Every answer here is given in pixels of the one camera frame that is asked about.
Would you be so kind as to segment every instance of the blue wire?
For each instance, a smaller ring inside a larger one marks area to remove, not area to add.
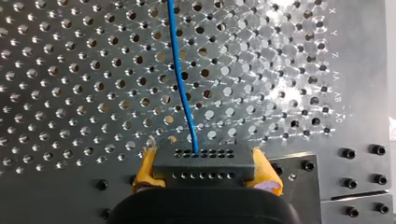
[[[171,44],[172,44],[172,53],[173,60],[175,65],[175,73],[176,73],[176,81],[178,85],[178,92],[180,93],[181,103],[183,104],[184,114],[187,118],[187,124],[189,125],[191,141],[192,141],[192,149],[194,153],[198,154],[198,140],[197,135],[194,130],[194,120],[192,119],[189,101],[187,100],[186,90],[184,89],[184,82],[181,78],[180,71],[180,60],[178,55],[178,43],[176,37],[176,22],[175,22],[175,11],[174,11],[174,0],[168,0],[168,16],[169,16],[169,31],[171,34]]]

